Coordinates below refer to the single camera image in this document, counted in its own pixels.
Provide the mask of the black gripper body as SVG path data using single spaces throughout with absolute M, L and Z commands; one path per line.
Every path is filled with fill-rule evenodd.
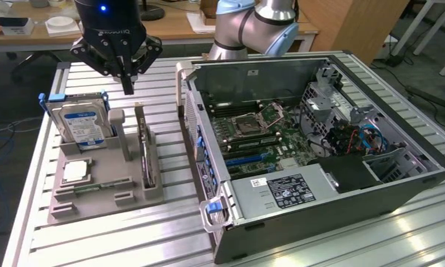
M 103 56 L 116 55 L 128 75 L 131 36 L 147 36 L 137 1 L 75 1 L 83 38 Z

